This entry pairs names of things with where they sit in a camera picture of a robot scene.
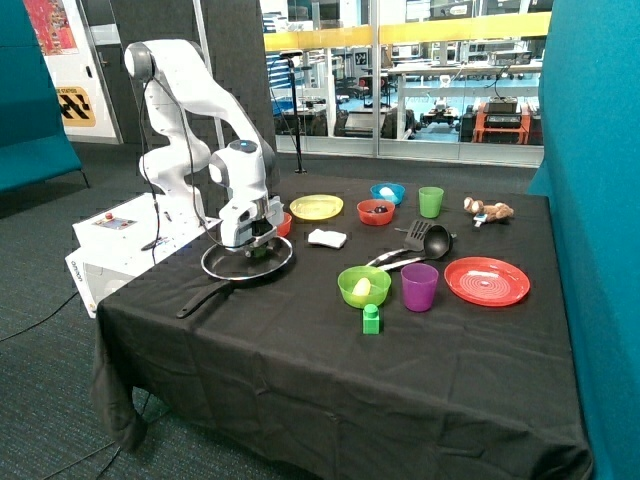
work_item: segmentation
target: blue bowl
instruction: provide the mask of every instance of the blue bowl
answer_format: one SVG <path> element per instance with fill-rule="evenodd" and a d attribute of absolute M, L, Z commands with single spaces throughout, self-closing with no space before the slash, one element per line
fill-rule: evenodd
<path fill-rule="evenodd" d="M 383 188 L 389 188 L 393 195 L 383 195 L 380 193 L 380 190 Z M 402 185 L 398 185 L 397 183 L 379 183 L 371 187 L 371 195 L 373 198 L 379 200 L 388 200 L 393 202 L 395 205 L 400 205 L 402 199 L 404 198 L 404 187 Z"/>

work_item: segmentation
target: black tablecloth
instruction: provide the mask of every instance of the black tablecloth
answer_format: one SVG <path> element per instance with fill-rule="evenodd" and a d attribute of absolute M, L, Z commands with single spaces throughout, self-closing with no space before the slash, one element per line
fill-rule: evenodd
<path fill-rule="evenodd" d="M 328 479 L 588 478 L 574 366 L 543 197 L 447 191 L 437 222 L 458 234 L 443 260 L 433 308 L 409 312 L 398 271 L 381 306 L 383 332 L 363 335 L 361 310 L 342 300 L 344 269 L 400 248 L 418 217 L 407 185 L 393 222 L 372 227 L 356 213 L 375 182 L 298 175 L 275 193 L 344 199 L 324 222 L 294 218 L 295 264 L 278 278 L 235 289 L 186 320 L 175 313 L 213 280 L 200 268 L 211 245 L 194 241 L 98 307 L 92 399 L 127 449 L 144 437 L 132 387 L 178 415 L 226 433 L 275 460 Z M 516 211 L 509 224 L 474 231 L 462 208 L 471 194 Z M 311 246 L 316 228 L 344 232 L 340 250 Z M 520 267 L 531 291 L 488 308 L 455 296 L 445 267 L 488 256 Z"/>

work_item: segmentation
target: black frying pan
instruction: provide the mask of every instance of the black frying pan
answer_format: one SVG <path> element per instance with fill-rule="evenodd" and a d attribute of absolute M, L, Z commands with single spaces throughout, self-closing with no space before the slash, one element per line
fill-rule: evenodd
<path fill-rule="evenodd" d="M 272 238 L 264 247 L 262 253 L 251 257 L 246 257 L 243 251 L 230 252 L 218 245 L 209 248 L 200 264 L 210 277 L 219 281 L 201 289 L 176 317 L 188 317 L 218 292 L 253 286 L 257 281 L 275 275 L 293 257 L 291 243 L 282 237 Z"/>

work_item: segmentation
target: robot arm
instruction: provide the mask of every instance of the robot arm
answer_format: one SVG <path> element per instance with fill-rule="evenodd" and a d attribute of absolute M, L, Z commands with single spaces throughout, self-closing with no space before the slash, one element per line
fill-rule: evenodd
<path fill-rule="evenodd" d="M 182 205 L 187 194 L 192 203 L 191 187 L 184 182 L 190 159 L 194 170 L 208 164 L 213 181 L 229 192 L 230 201 L 220 211 L 222 243 L 230 249 L 251 249 L 275 236 L 284 214 L 279 198 L 269 199 L 266 188 L 274 168 L 273 150 L 235 97 L 211 77 L 194 45 L 186 40 L 134 43 L 125 52 L 125 64 L 132 77 L 149 80 L 151 125 L 171 143 L 146 155 L 146 163 L 152 165 L 147 166 L 147 173 L 151 169 L 153 174 L 149 179 L 167 195 L 177 195 Z M 186 125 L 183 109 L 225 120 L 241 140 L 210 154 Z"/>

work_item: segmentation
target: label sticker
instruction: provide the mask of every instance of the label sticker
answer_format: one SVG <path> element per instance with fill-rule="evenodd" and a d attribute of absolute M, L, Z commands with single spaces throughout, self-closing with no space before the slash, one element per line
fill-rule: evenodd
<path fill-rule="evenodd" d="M 60 114 L 65 127 L 95 127 L 96 117 L 89 95 L 82 87 L 56 88 Z"/>

